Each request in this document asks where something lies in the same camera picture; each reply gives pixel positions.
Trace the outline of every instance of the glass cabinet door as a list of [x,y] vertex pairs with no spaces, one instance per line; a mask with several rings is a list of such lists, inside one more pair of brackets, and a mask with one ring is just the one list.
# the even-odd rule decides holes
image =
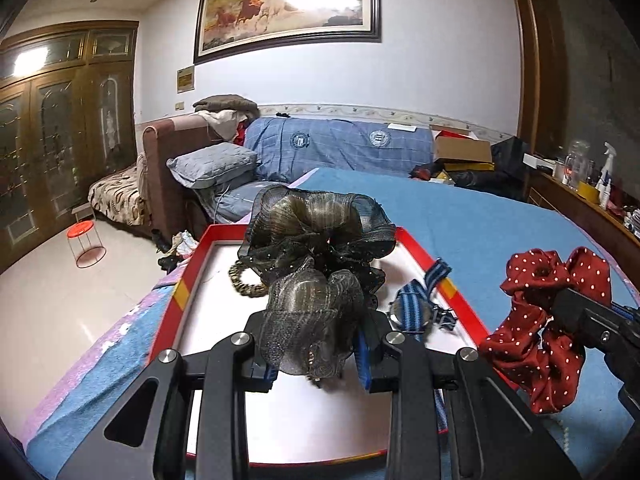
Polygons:
[[29,86],[0,93],[0,272],[46,240],[36,213],[44,193],[30,150]]
[[81,81],[76,69],[60,70],[31,83],[34,156],[47,186],[50,225],[59,232],[71,209],[86,202],[86,138],[81,113]]
[[84,64],[85,32],[62,34],[46,40],[31,41],[0,54],[0,84]]
[[103,174],[123,170],[136,161],[136,139],[132,120],[132,79],[128,62],[93,65],[89,68],[90,90],[86,92],[91,102],[85,107],[86,124],[91,132],[94,147],[93,168],[102,168]]
[[132,29],[92,30],[89,34],[89,62],[133,60],[136,31]]

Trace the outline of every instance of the wooden wardrobe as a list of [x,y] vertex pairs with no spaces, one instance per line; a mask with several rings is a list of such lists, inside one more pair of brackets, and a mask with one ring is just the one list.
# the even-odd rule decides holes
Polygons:
[[96,180],[135,163],[138,22],[73,22],[0,44],[0,272],[74,221]]

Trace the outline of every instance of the spray bottle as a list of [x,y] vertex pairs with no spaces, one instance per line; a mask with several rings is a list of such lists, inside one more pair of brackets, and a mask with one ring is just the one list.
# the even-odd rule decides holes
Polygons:
[[604,167],[602,168],[602,172],[600,173],[600,179],[596,184],[596,189],[598,190],[598,192],[600,192],[600,203],[602,203],[602,201],[604,200],[605,193],[607,192],[607,187],[609,187],[609,193],[611,191],[613,158],[617,155],[616,150],[608,142],[605,142],[604,146],[607,149],[607,151],[604,153],[605,155],[607,155],[607,161],[604,163]]

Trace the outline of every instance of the red stool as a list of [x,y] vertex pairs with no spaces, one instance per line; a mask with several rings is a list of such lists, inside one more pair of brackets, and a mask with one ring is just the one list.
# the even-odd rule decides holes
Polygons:
[[[97,245],[92,243],[90,234],[95,234],[95,237],[98,238]],[[76,240],[80,244],[78,254],[76,254],[71,240]],[[76,267],[78,267],[78,269],[85,269],[95,265],[107,253],[107,249],[104,248],[102,240],[100,240],[98,229],[95,228],[93,220],[84,220],[73,224],[66,231],[66,241],[69,243],[69,248],[76,260]]]

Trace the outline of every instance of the picture frame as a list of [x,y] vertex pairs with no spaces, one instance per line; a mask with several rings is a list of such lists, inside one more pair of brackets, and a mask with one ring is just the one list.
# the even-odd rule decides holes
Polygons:
[[380,0],[200,0],[194,64],[263,48],[380,41]]
[[188,92],[189,90],[193,90],[195,88],[193,65],[178,70],[176,76],[176,84],[178,94],[181,94],[182,92]]

